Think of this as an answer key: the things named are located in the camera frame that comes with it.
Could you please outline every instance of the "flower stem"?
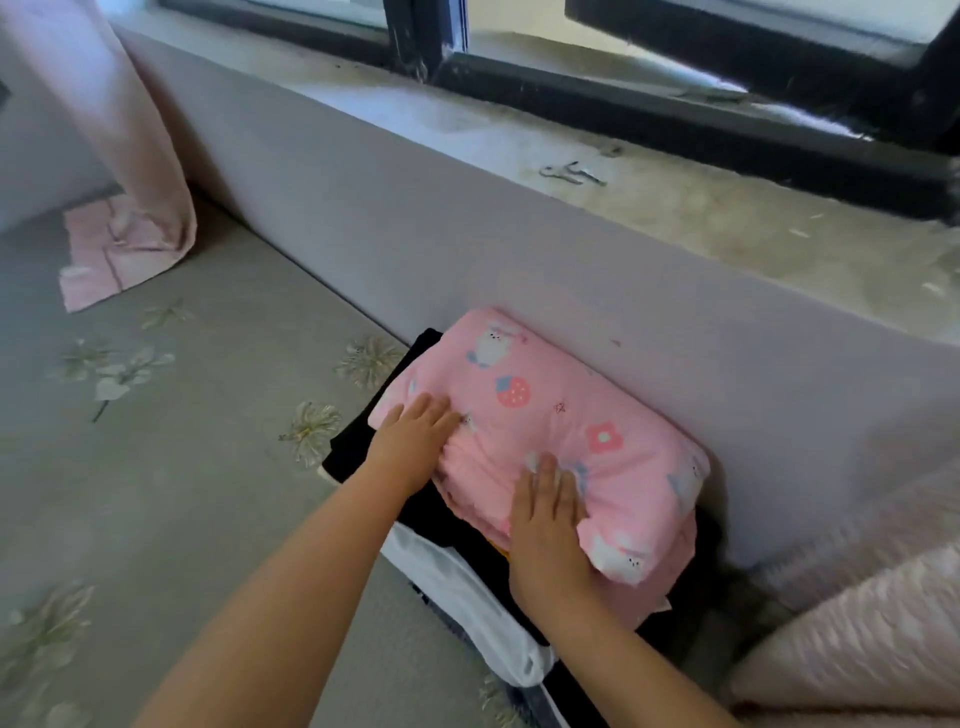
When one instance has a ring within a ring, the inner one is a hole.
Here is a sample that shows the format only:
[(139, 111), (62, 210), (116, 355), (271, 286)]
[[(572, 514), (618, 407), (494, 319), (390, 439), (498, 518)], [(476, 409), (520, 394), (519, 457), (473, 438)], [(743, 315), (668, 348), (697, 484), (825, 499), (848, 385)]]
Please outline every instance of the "flower stem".
[(103, 401), (100, 403), (100, 409), (97, 410), (97, 414), (95, 414), (95, 415), (93, 416), (93, 419), (90, 420), (92, 423), (95, 423), (97, 420), (100, 419), (100, 416), (101, 416), (102, 414), (104, 414), (104, 410), (107, 409), (107, 405), (108, 405), (108, 404), (110, 404), (110, 400), (103, 400)]

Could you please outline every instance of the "stack of folded clothes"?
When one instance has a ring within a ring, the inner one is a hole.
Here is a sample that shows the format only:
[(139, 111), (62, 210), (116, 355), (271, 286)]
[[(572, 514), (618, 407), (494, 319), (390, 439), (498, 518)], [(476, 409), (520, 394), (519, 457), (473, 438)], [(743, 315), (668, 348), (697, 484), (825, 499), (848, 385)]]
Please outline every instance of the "stack of folded clothes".
[(333, 438), (323, 473), (340, 483), (350, 477), (366, 458), (371, 425), (420, 391), (450, 395), (467, 416), (435, 484), (409, 498), (381, 552), (480, 653), (528, 723), (605, 725), (510, 595), (513, 482), (545, 450), (574, 472), (588, 510), (578, 534), (601, 593), (678, 664), (717, 583), (719, 529), (693, 507), (706, 457), (576, 359), (497, 311), (478, 310), (443, 337), (428, 329), (417, 338)]

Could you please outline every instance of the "curtain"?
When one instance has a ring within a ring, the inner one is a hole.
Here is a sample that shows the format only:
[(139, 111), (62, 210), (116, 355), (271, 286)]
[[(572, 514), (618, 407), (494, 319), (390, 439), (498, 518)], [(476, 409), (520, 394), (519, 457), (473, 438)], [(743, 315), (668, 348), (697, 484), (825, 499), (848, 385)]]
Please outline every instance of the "curtain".
[(66, 214), (67, 310), (174, 265), (196, 237), (190, 191), (159, 111), (96, 0), (0, 0), (0, 33), (126, 193)]
[(960, 722), (960, 458), (750, 576), (799, 614), (732, 671), (749, 724)]

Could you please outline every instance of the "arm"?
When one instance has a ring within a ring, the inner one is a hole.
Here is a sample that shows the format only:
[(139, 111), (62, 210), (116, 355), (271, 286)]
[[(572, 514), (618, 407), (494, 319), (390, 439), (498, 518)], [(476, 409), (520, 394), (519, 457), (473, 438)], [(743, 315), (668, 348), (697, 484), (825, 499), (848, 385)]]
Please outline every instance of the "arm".
[(313, 715), (376, 554), (460, 423), (447, 398), (395, 407), (367, 461), (204, 629), (134, 728), (301, 728)]
[(586, 515), (572, 473), (557, 461), (517, 483), (511, 514), (510, 588), (613, 728), (735, 728), (730, 714), (600, 601), (577, 541)]

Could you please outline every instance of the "forearm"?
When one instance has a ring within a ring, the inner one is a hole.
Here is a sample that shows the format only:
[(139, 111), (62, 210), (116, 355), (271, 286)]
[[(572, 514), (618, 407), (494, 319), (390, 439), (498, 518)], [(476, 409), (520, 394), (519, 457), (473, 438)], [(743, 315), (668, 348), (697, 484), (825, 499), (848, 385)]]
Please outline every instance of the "forearm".
[(734, 728), (738, 723), (599, 602), (544, 634), (612, 728)]
[(403, 505), (361, 468), (230, 600), (134, 728), (301, 728)]

